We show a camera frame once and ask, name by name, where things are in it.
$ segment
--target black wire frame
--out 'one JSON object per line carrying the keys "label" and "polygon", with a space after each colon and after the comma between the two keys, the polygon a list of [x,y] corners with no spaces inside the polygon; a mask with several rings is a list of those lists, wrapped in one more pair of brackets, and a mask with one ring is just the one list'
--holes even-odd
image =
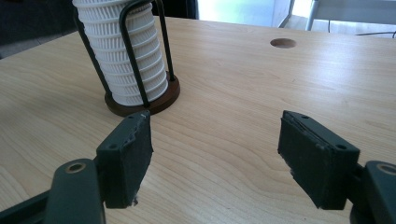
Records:
{"label": "black wire frame", "polygon": [[[134,71],[134,78],[136,80],[136,84],[139,89],[140,96],[142,97],[144,107],[150,106],[149,99],[148,99],[146,91],[145,91],[142,77],[140,76],[139,67],[137,65],[136,57],[134,56],[134,48],[131,44],[131,41],[130,41],[131,39],[129,37],[128,29],[126,27],[125,22],[126,22],[128,13],[131,10],[136,9],[138,7],[142,7],[143,5],[149,4],[153,1],[156,2],[158,15],[160,17],[160,23],[161,23],[161,28],[162,28],[162,32],[163,32],[163,44],[164,44],[164,49],[165,49],[165,54],[166,54],[166,61],[167,61],[168,69],[169,69],[169,81],[175,81],[176,79],[175,79],[175,74],[174,74],[173,65],[172,65],[171,51],[169,48],[169,39],[168,39],[165,15],[164,15],[164,10],[163,10],[163,1],[162,0],[133,0],[133,1],[131,1],[130,4],[128,4],[121,11],[120,20],[119,20],[122,40],[124,41],[124,45],[125,45],[126,51],[128,53],[129,61],[131,63],[133,71]],[[79,20],[78,10],[76,8],[75,8],[75,13],[74,13],[74,20],[78,27],[78,33],[81,36],[82,42],[84,43],[84,46],[85,46],[86,50],[88,51],[88,54],[90,55],[90,58],[93,63],[93,66],[96,70],[96,73],[98,74],[99,79],[101,80],[102,85],[106,91],[106,96],[111,97],[111,95],[112,95],[111,90],[107,85],[105,76],[102,72],[102,69],[100,68],[99,62],[95,58],[95,54],[94,54],[93,49],[90,45],[90,41],[89,41],[88,37],[85,35],[84,24]]]}

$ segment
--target wood grain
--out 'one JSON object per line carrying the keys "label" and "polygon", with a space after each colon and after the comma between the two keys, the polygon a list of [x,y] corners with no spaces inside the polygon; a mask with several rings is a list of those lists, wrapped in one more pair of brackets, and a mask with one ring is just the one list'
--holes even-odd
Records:
{"label": "wood grain", "polygon": [[[277,154],[285,109],[396,163],[396,43],[167,19],[181,93],[151,119],[139,205],[108,223],[348,223],[317,210]],[[291,49],[275,38],[297,42]],[[78,34],[0,61],[0,210],[49,189],[56,168],[93,158],[121,121]]]}

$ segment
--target round wooden base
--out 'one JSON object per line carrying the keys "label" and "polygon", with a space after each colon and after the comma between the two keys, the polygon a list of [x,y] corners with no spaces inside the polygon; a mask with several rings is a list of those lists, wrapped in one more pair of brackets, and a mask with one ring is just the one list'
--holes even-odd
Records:
{"label": "round wooden base", "polygon": [[122,117],[126,117],[130,114],[143,110],[149,110],[151,115],[157,114],[165,110],[177,99],[178,95],[180,94],[180,84],[178,83],[177,77],[175,76],[174,81],[169,81],[169,73],[166,72],[166,74],[168,80],[168,89],[160,98],[150,102],[148,107],[144,107],[143,105],[136,105],[136,106],[120,105],[114,101],[111,95],[106,94],[105,101],[108,109],[114,114]]}

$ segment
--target chair leg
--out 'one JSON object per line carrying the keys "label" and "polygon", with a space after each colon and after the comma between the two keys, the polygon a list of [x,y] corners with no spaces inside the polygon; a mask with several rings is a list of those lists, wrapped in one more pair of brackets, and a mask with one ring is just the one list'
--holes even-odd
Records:
{"label": "chair leg", "polygon": [[317,16],[319,6],[319,0],[312,0],[311,11],[309,12],[308,22],[306,23],[305,30],[310,31],[312,29],[312,24]]}

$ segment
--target floor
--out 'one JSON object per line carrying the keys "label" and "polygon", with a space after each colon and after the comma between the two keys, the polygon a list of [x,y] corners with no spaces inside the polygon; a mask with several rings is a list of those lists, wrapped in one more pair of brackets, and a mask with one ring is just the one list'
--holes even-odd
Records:
{"label": "floor", "polygon": [[[270,26],[272,2],[262,0],[198,0],[200,20]],[[311,6],[311,0],[295,0],[292,16],[285,28],[304,30]],[[329,32],[329,22],[315,20],[312,32]],[[346,35],[378,32],[395,32],[396,25],[371,24],[360,22],[331,21],[330,32]],[[392,38],[392,34],[374,35]]]}
{"label": "floor", "polygon": [[[311,0],[295,0],[292,16],[286,24],[285,28],[304,30],[309,15]],[[329,22],[315,20],[312,26],[312,32],[329,32]],[[387,24],[373,24],[362,22],[345,22],[345,21],[331,21],[330,33],[344,34],[344,35],[361,35],[372,33],[389,32],[392,34],[372,35],[375,37],[392,38],[396,32],[396,25]]]}

